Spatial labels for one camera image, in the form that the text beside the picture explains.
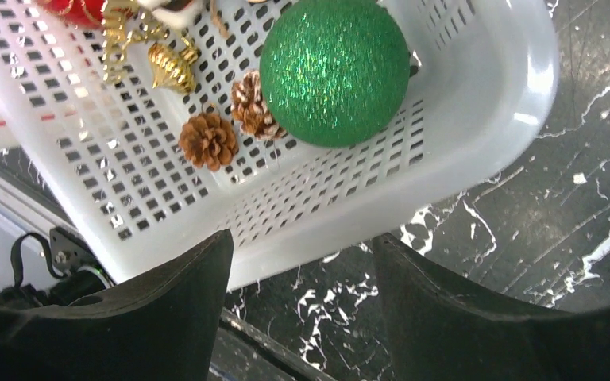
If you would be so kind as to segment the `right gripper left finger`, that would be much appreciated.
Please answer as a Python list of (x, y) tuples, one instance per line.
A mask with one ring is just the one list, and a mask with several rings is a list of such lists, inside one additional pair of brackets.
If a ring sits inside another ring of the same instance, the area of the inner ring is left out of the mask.
[(69, 306), (0, 306), (0, 380), (204, 380), (234, 240), (185, 253)]

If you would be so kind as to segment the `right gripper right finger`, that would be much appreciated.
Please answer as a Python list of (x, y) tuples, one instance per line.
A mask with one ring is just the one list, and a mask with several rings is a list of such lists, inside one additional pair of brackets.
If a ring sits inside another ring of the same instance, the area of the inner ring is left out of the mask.
[(610, 306), (581, 313), (481, 286), (386, 233), (373, 258), (400, 380), (610, 380)]

